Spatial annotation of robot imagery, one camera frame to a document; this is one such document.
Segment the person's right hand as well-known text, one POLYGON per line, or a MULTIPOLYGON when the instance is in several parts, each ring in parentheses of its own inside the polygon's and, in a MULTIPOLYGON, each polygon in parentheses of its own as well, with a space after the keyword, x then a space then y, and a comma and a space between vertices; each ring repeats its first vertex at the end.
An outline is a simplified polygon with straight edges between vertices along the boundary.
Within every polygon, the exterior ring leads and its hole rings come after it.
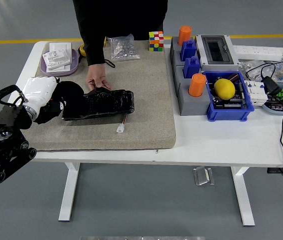
POLYGON ((106 80, 104 63, 90 65, 88 67, 85 82, 90 91, 101 87, 111 90, 111 85, 106 80))

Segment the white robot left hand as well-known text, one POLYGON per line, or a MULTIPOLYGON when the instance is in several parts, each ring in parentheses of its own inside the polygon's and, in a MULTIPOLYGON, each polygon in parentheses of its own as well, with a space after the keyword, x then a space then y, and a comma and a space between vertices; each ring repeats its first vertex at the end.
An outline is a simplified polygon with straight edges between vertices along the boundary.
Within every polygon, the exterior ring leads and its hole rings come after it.
POLYGON ((35 120, 52 97, 52 94, 60 82, 55 76, 30 77, 27 80, 22 92, 26 98, 23 103, 30 117, 35 120))

